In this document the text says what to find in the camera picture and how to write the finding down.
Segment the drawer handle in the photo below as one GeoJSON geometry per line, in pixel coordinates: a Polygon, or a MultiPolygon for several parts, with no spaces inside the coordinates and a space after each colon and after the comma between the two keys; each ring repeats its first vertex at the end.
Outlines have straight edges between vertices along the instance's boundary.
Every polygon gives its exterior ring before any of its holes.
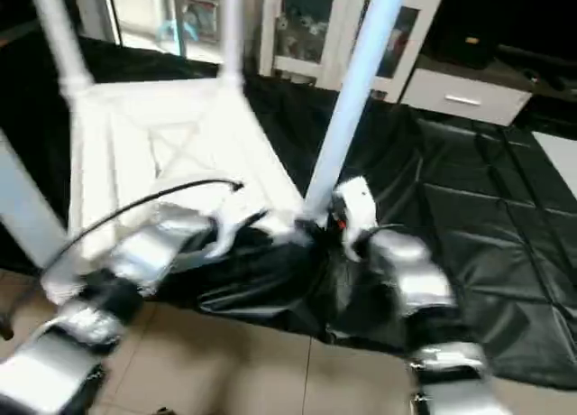
{"type": "Polygon", "coordinates": [[[444,98],[447,101],[458,102],[459,104],[466,104],[467,106],[481,105],[481,101],[475,101],[474,99],[469,99],[467,97],[454,97],[453,95],[445,95],[444,98]]]}

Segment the cabinet drawer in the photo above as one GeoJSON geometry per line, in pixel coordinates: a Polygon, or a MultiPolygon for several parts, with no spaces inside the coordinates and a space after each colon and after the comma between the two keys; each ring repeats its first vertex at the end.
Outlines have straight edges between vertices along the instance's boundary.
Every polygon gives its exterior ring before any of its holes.
{"type": "Polygon", "coordinates": [[[513,88],[417,69],[403,104],[508,126],[531,98],[513,88]]]}

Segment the white frame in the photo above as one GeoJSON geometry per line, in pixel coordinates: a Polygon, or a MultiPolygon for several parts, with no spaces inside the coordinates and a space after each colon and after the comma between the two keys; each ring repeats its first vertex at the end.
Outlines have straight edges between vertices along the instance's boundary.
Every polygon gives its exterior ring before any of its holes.
{"type": "MultiPolygon", "coordinates": [[[[348,68],[353,52],[354,36],[359,28],[365,1],[350,0],[349,2],[346,19],[341,31],[341,43],[336,56],[334,56],[334,65],[332,65],[332,68],[323,71],[322,81],[326,84],[326,88],[332,90],[341,89],[344,73],[348,68]]],[[[408,37],[408,44],[398,62],[394,77],[375,77],[372,85],[373,89],[387,93],[385,97],[387,102],[398,102],[440,3],[441,0],[403,0],[403,7],[418,10],[417,20],[408,37]]]]}
{"type": "Polygon", "coordinates": [[[349,0],[333,0],[321,61],[314,63],[275,54],[276,21],[280,16],[282,0],[264,0],[259,73],[270,76],[275,69],[294,72],[316,78],[316,86],[319,88],[329,88],[332,78],[327,79],[325,72],[333,67],[333,56],[339,49],[348,2],[349,0]]]}

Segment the black plastic sheet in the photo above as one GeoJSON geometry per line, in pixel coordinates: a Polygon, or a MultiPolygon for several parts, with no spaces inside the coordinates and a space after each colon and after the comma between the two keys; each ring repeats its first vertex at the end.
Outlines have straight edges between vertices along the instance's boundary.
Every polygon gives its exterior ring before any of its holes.
{"type": "MultiPolygon", "coordinates": [[[[82,41],[99,82],[214,76],[214,66],[82,41]]],[[[64,220],[69,115],[40,35],[0,50],[2,127],[64,220]]],[[[246,74],[245,94],[304,193],[336,94],[246,74]]],[[[496,375],[577,389],[577,201],[530,133],[370,101],[343,177],[362,174],[383,224],[423,238],[496,375]]],[[[271,245],[245,229],[226,260],[169,278],[158,299],[402,355],[391,294],[330,237],[271,245]]],[[[32,272],[1,234],[0,265],[32,272]]]]}

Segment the black cable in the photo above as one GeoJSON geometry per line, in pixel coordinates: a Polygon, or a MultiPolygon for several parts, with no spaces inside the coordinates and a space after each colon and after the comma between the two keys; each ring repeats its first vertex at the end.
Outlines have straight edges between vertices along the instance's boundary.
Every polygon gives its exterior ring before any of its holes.
{"type": "Polygon", "coordinates": [[[95,230],[97,230],[98,228],[103,226],[104,224],[109,223],[113,219],[118,218],[123,213],[128,212],[131,209],[137,208],[137,207],[144,205],[146,203],[149,203],[149,202],[151,202],[157,198],[168,196],[169,194],[181,191],[183,189],[199,187],[199,186],[207,185],[207,184],[211,184],[211,183],[226,183],[233,188],[233,191],[237,191],[244,186],[241,182],[235,182],[233,180],[228,180],[228,179],[193,180],[191,182],[187,182],[187,183],[183,183],[182,185],[178,185],[176,187],[164,189],[164,190],[156,192],[154,194],[150,194],[146,197],[135,200],[134,202],[132,202],[126,206],[120,207],[115,212],[107,215],[106,217],[99,219],[98,221],[96,221],[95,223],[93,223],[92,225],[90,225],[86,229],[84,229],[82,232],[80,232],[78,235],[74,236],[72,239],[70,239],[70,241],[67,244],[65,244],[62,248],[60,248],[50,258],[50,260],[48,260],[48,263],[40,271],[40,275],[38,276],[38,279],[31,282],[30,285],[26,289],[24,289],[12,301],[12,303],[10,304],[10,307],[8,308],[8,310],[6,312],[0,313],[0,336],[4,340],[9,340],[14,336],[14,331],[12,329],[12,320],[14,318],[15,313],[41,287],[40,283],[41,283],[42,275],[46,271],[48,271],[50,268],[52,268],[62,258],[62,256],[64,254],[66,254],[70,248],[72,248],[72,246],[74,246],[76,243],[78,243],[79,241],[84,239],[84,237],[91,234],[92,232],[94,232],[95,230]]]}

